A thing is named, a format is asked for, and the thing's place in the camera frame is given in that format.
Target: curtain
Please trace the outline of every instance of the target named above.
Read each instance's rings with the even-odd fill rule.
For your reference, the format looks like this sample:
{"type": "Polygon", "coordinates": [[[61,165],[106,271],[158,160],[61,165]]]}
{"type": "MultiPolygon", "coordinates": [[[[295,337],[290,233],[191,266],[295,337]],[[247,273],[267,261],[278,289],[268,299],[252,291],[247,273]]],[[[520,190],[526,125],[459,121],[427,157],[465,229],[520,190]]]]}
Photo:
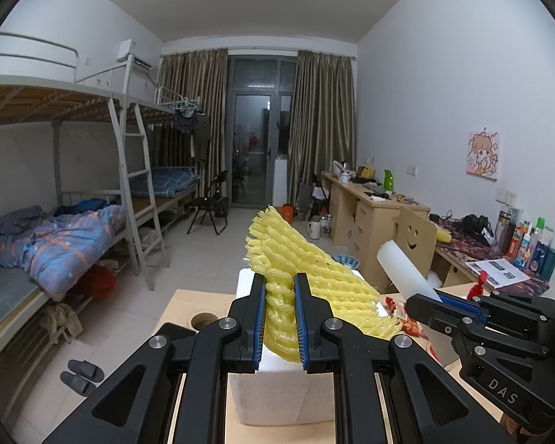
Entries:
{"type": "Polygon", "coordinates": [[[288,200],[295,204],[300,182],[310,184],[333,160],[356,161],[356,118],[352,61],[298,52],[288,145],[288,200]]]}
{"type": "MultiPolygon", "coordinates": [[[[199,194],[203,195],[213,178],[225,168],[224,120],[228,50],[204,50],[163,58],[160,83],[184,97],[201,97],[201,111],[209,116],[211,141],[208,158],[195,163],[200,175],[199,194]]],[[[152,165],[191,166],[190,135],[181,134],[172,124],[155,127],[152,165]]]]}

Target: bed frame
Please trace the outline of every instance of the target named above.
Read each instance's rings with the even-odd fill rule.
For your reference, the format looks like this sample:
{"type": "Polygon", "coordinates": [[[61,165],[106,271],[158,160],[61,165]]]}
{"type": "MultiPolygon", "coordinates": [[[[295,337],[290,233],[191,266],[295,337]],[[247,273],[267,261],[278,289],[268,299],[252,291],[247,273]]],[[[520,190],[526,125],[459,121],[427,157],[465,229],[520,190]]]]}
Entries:
{"type": "MultiPolygon", "coordinates": [[[[66,196],[70,203],[73,203],[76,198],[80,200],[87,196],[100,196],[107,199],[115,198],[116,200],[120,199],[126,210],[126,226],[125,230],[116,236],[115,243],[121,241],[123,238],[127,240],[129,259],[120,266],[116,273],[120,272],[125,264],[130,262],[135,274],[139,275],[141,273],[145,278],[148,288],[154,290],[154,280],[152,280],[151,274],[148,271],[146,256],[158,247],[163,255],[164,265],[167,267],[170,266],[170,261],[163,242],[160,222],[158,220],[158,213],[170,208],[174,203],[188,194],[193,193],[196,189],[195,183],[187,190],[178,194],[174,199],[169,199],[168,201],[165,199],[163,205],[160,206],[157,205],[154,197],[148,138],[144,120],[147,121],[148,125],[171,122],[174,114],[174,105],[172,102],[172,97],[174,96],[173,92],[168,88],[158,87],[157,83],[147,74],[148,78],[157,86],[157,103],[146,102],[131,97],[128,90],[130,87],[131,73],[134,67],[134,56],[132,54],[128,56],[127,61],[105,68],[92,75],[78,78],[77,74],[80,57],[75,48],[41,38],[10,32],[0,32],[0,36],[36,41],[74,53],[75,64],[34,57],[31,55],[0,53],[0,57],[42,61],[53,65],[68,67],[73,70],[72,81],[50,80],[21,75],[0,75],[0,125],[22,124],[27,122],[52,122],[54,129],[53,161],[55,189],[58,204],[62,205],[64,203],[64,197],[66,196]],[[125,68],[121,93],[105,90],[103,88],[91,87],[85,84],[88,78],[96,77],[97,75],[115,68],[125,68]],[[103,122],[113,125],[120,166],[119,190],[94,189],[86,191],[62,191],[60,173],[60,129],[63,122],[103,122]],[[128,133],[128,124],[137,124],[139,132],[128,133]],[[133,173],[128,172],[125,158],[125,142],[128,138],[142,139],[145,164],[144,170],[133,173]],[[132,178],[132,176],[144,174],[148,177],[149,205],[136,212],[131,197],[130,178],[132,178]],[[138,227],[151,219],[153,219],[155,223],[157,238],[154,243],[144,248],[139,239],[138,227]]],[[[76,311],[80,312],[89,301],[90,298],[87,298],[80,302],[76,307],[76,311]]],[[[24,305],[19,305],[16,309],[10,310],[2,321],[4,326],[0,332],[0,352],[3,350],[6,352],[10,348],[16,349],[16,353],[19,355],[21,361],[24,362],[26,369],[22,382],[16,389],[15,395],[10,400],[3,418],[5,418],[12,409],[12,405],[21,392],[22,387],[48,349],[53,344],[57,343],[59,337],[66,337],[64,331],[65,326],[63,326],[58,329],[56,339],[46,339],[46,332],[40,329],[37,322],[35,322],[36,320],[38,321],[38,316],[41,315],[37,311],[47,302],[47,296],[43,292],[39,292],[31,301],[25,302],[24,305]]]]}

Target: upper bunk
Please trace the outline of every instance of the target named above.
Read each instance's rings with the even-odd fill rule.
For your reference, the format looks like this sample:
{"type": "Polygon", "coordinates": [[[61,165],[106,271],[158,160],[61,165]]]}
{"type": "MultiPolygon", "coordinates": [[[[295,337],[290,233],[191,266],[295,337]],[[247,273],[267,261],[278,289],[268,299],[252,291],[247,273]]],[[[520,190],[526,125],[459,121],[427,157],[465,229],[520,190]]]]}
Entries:
{"type": "MultiPolygon", "coordinates": [[[[164,87],[157,88],[157,103],[134,98],[128,94],[128,82],[132,68],[135,66],[133,55],[130,55],[126,61],[79,80],[77,79],[77,69],[80,58],[76,49],[52,41],[28,37],[27,35],[6,32],[2,32],[0,35],[38,41],[69,50],[75,55],[75,64],[70,64],[32,55],[0,53],[0,57],[47,61],[74,70],[74,82],[23,75],[0,75],[0,125],[45,121],[111,123],[108,108],[110,99],[113,99],[118,113],[124,105],[126,108],[134,104],[139,105],[142,117],[148,124],[162,124],[172,121],[175,111],[172,105],[169,105],[169,99],[166,97],[168,90],[164,87]],[[81,81],[86,81],[90,77],[123,67],[125,67],[126,77],[122,92],[81,83],[81,81]]],[[[127,112],[127,123],[135,123],[133,112],[127,112]]]]}

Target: bolt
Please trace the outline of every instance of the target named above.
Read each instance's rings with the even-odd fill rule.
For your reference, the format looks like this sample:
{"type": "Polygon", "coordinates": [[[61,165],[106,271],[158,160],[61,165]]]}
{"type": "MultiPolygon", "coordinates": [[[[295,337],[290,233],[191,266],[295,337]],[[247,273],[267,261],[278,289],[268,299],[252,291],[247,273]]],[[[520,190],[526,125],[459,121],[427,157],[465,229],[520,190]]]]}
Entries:
{"type": "Polygon", "coordinates": [[[401,349],[406,349],[407,347],[410,347],[411,344],[413,344],[413,340],[404,334],[399,334],[398,336],[395,336],[394,341],[395,345],[397,347],[400,347],[401,349]]]}
{"type": "Polygon", "coordinates": [[[166,342],[167,342],[166,337],[154,336],[150,338],[150,340],[148,341],[148,344],[153,349],[160,349],[161,347],[164,347],[166,345],[166,342]]]}
{"type": "Polygon", "coordinates": [[[218,320],[218,326],[224,330],[233,329],[237,326],[237,320],[232,317],[222,317],[218,320]]]}
{"type": "Polygon", "coordinates": [[[343,327],[343,321],[337,317],[330,317],[325,320],[325,327],[331,330],[339,330],[343,327]]]}

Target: gray slippers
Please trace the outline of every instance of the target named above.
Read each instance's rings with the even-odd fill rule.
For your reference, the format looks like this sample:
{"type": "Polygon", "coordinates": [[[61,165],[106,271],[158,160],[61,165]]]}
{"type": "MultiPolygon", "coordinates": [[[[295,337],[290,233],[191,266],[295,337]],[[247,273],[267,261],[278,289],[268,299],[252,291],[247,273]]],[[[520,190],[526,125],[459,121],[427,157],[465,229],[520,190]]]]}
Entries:
{"type": "Polygon", "coordinates": [[[96,389],[93,382],[101,382],[105,378],[103,370],[87,360],[81,362],[72,359],[68,362],[68,369],[74,373],[65,370],[60,374],[60,380],[83,397],[89,396],[96,389]]]}

